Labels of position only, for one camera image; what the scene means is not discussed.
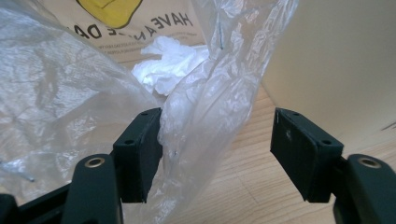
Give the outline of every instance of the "wooden surface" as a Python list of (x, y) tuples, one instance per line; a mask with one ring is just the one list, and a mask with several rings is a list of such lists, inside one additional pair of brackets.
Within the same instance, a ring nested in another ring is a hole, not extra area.
[[(333, 198), (327, 204), (304, 202), (270, 153), (274, 110), (261, 88), (250, 121), (234, 140), (210, 185), (169, 223), (334, 223)], [(395, 170), (394, 148), (392, 142), (363, 153)]]

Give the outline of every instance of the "plastic bag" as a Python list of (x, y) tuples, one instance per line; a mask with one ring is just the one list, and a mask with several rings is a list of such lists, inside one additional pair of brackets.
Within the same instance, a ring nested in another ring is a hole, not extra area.
[[(163, 165), (148, 203), (123, 205), (125, 223), (164, 223), (208, 183), (248, 120), (297, 6), (296, 0), (192, 2), (210, 59), (162, 105)], [(0, 19), (0, 186), (24, 203), (70, 181), (80, 159), (109, 152), (133, 117), (157, 101), (124, 68), (23, 2), (0, 2)]]

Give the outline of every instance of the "crumpled white paper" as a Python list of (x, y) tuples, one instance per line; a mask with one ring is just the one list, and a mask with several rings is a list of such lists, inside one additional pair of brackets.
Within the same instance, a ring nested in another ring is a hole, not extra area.
[(159, 36), (141, 50), (142, 54), (162, 55), (134, 66), (132, 74), (150, 93), (167, 96), (177, 83), (209, 56), (207, 46), (183, 46), (174, 38)]

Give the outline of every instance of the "clear plastic bag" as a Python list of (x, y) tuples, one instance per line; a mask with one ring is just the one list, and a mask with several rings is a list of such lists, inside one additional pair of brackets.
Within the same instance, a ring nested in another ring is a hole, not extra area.
[[(125, 223), (164, 223), (208, 183), (298, 3), (192, 2), (210, 59), (161, 105), (162, 165), (148, 203), (123, 205)], [(24, 203), (70, 181), (80, 159), (109, 152), (158, 103), (126, 69), (23, 2), (2, 1), (0, 19), (0, 186)]]

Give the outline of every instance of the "crumpled plastic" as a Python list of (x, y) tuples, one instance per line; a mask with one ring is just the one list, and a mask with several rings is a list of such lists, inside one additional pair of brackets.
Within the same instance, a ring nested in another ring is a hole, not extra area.
[[(0, 2), (0, 185), (24, 203), (68, 183), (85, 156), (109, 152), (158, 101), (89, 43), (17, 2)], [(210, 57), (162, 105), (162, 165), (148, 203), (123, 205), (125, 223), (164, 223), (205, 187), (248, 120), (298, 1), (192, 3)]]
[(132, 75), (148, 92), (163, 96), (168, 96), (183, 77), (209, 57), (207, 46), (184, 46), (167, 36), (158, 36), (141, 53), (161, 55), (161, 59), (136, 64)]

